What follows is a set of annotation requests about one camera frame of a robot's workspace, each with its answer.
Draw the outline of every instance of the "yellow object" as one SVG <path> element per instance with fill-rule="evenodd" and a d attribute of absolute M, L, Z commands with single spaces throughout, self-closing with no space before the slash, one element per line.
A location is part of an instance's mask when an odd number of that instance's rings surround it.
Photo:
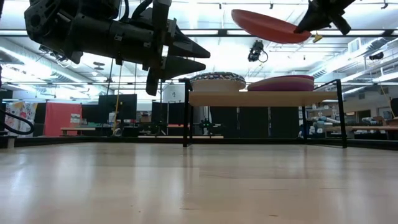
<path fill-rule="evenodd" d="M 315 37 L 313 39 L 313 43 L 318 42 L 319 40 L 322 40 L 323 36 L 318 34 L 318 31 L 315 33 Z"/>
<path fill-rule="evenodd" d="M 112 133 L 116 130 L 116 118 L 118 117 L 118 109 L 119 109 L 119 92 L 120 92 L 120 80 L 122 78 L 122 65 L 120 66 L 120 73 L 119 73 L 119 85 L 118 85 L 118 96 L 116 97 L 116 111 L 114 112 L 114 122 L 113 122 L 113 130 Z"/>

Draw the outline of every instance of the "colorful poster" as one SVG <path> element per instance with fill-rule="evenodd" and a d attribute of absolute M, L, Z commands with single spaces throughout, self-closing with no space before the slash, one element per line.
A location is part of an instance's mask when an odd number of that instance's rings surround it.
<path fill-rule="evenodd" d="M 37 103 L 27 103 L 27 102 L 8 103 L 6 106 L 6 112 L 27 119 L 28 121 L 33 123 L 36 115 L 36 108 L 37 108 Z M 11 128 L 18 131 L 28 131 L 30 129 L 30 126 L 25 122 L 22 122 L 10 116 L 6 116 L 5 123 Z M 32 137 L 33 133 L 29 135 L 18 135 L 10 132 L 10 135 L 18 137 Z"/>

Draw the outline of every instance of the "stacked frisbees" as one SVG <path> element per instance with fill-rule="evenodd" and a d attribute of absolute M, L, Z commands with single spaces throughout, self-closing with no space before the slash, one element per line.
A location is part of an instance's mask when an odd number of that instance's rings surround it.
<path fill-rule="evenodd" d="M 190 79 L 193 91 L 239 91 L 246 86 L 241 75 L 231 72 L 211 72 Z"/>
<path fill-rule="evenodd" d="M 312 76 L 284 75 L 252 83 L 248 91 L 313 91 L 313 87 Z"/>

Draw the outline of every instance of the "shelf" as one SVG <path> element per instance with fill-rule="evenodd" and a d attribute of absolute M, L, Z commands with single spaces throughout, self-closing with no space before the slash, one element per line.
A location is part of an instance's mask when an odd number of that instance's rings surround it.
<path fill-rule="evenodd" d="M 337 92 L 247 91 L 190 92 L 192 106 L 305 106 L 336 100 Z"/>
<path fill-rule="evenodd" d="M 341 131 L 340 127 L 323 128 L 324 131 Z M 346 126 L 346 131 L 398 131 L 398 126 Z"/>

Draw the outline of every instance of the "black camera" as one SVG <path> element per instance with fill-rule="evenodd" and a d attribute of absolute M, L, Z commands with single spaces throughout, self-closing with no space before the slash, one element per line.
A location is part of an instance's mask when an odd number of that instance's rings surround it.
<path fill-rule="evenodd" d="M 261 40 L 256 40 L 252 48 L 250 48 L 248 60 L 249 62 L 257 62 L 260 59 L 261 53 L 264 51 L 264 44 Z"/>

